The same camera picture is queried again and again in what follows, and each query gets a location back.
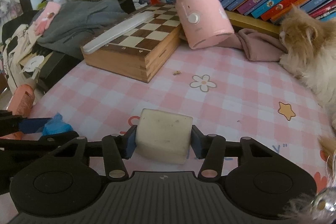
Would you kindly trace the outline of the pink checkered tablecloth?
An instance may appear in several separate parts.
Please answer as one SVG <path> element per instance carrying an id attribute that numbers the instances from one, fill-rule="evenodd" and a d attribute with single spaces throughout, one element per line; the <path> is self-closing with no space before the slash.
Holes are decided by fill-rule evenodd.
<path id="1" fill-rule="evenodd" d="M 277 63 L 250 62 L 242 51 L 180 46 L 148 83 L 80 63 L 33 107 L 34 118 L 61 114 L 89 141 L 121 134 L 143 109 L 188 115 L 204 134 L 249 136 L 326 186 L 319 135 L 333 130 L 313 93 Z"/>

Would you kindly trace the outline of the orange white fluffy cat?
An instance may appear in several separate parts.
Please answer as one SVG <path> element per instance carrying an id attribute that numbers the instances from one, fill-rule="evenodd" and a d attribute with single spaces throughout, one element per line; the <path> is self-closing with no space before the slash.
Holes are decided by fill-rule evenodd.
<path id="1" fill-rule="evenodd" d="M 292 6 L 279 39 L 287 50 L 280 65 L 315 94 L 335 127 L 335 19 L 317 20 Z"/>

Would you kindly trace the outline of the blue wrapper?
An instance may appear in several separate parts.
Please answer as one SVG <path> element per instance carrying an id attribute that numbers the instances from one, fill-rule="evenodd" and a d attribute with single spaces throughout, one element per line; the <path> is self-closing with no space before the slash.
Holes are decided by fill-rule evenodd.
<path id="1" fill-rule="evenodd" d="M 63 121 L 63 116 L 60 113 L 51 118 L 43 127 L 42 135 L 49 136 L 73 131 L 70 124 Z"/>

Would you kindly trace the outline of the pink cylindrical appliance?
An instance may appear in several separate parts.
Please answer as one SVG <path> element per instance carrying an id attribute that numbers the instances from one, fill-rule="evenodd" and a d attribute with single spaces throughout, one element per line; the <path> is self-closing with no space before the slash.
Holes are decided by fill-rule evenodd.
<path id="1" fill-rule="evenodd" d="M 234 33 L 219 0 L 173 0 L 189 47 L 218 45 Z"/>

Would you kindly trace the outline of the beige rectangular eraser block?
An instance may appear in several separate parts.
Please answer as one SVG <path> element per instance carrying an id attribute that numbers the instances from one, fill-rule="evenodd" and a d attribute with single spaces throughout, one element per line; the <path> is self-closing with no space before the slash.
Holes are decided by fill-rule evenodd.
<path id="1" fill-rule="evenodd" d="M 150 160 L 184 164 L 192 125 L 193 118 L 186 115 L 143 109 L 135 135 L 136 152 Z"/>

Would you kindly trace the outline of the grey clothing pile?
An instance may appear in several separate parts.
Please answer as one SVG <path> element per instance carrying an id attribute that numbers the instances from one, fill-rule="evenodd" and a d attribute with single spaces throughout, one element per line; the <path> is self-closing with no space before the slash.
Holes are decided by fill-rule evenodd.
<path id="1" fill-rule="evenodd" d="M 80 47 L 99 30 L 126 17 L 118 0 L 66 2 L 37 44 L 83 60 Z"/>

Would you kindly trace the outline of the pink glove on pile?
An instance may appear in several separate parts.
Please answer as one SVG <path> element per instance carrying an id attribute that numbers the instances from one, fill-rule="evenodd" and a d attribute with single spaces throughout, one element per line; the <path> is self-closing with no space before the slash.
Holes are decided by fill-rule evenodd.
<path id="1" fill-rule="evenodd" d="M 59 13 L 61 5 L 57 2 L 47 3 L 45 9 L 38 16 L 37 20 L 34 21 L 34 32 L 35 35 L 42 35 L 45 30 L 47 30 L 54 19 L 54 17 Z"/>

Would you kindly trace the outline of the wooden chess board box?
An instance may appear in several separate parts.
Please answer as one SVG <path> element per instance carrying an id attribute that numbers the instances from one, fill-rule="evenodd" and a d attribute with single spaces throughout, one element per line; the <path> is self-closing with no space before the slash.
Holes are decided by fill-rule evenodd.
<path id="1" fill-rule="evenodd" d="M 146 6 L 81 47 L 87 65 L 149 83 L 180 44 L 174 5 Z"/>

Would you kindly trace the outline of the pink folded cloth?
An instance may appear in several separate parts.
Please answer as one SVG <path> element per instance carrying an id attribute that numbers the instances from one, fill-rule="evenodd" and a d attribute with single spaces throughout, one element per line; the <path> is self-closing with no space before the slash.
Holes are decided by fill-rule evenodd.
<path id="1" fill-rule="evenodd" d="M 248 28 L 230 35 L 217 47 L 242 50 L 249 61 L 278 62 L 288 52 L 278 38 Z"/>

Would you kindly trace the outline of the orange pink bottle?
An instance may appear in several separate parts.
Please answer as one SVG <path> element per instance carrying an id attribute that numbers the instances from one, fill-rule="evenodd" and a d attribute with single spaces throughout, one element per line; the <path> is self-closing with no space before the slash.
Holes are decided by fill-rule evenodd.
<path id="1" fill-rule="evenodd" d="M 16 88 L 7 109 L 1 110 L 1 139 L 20 140 L 24 134 L 33 134 L 41 129 L 40 122 L 25 120 L 33 107 L 40 71 L 35 68 L 32 77 Z"/>

